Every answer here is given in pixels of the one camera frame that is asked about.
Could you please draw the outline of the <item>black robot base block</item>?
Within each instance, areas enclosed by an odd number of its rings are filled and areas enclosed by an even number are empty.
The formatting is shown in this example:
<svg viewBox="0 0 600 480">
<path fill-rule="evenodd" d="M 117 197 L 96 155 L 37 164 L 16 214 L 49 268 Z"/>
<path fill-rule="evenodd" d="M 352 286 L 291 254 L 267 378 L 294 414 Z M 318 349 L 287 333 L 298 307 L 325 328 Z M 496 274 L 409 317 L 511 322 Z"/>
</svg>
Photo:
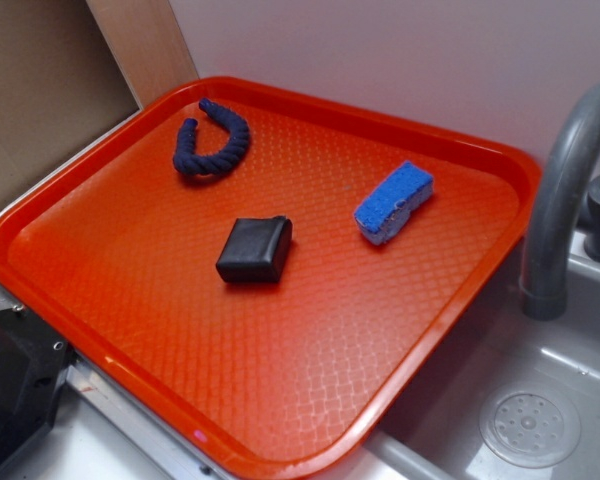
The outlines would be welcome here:
<svg viewBox="0 0 600 480">
<path fill-rule="evenodd" d="M 0 474 L 53 429 L 72 354 L 33 311 L 0 311 Z"/>
</svg>

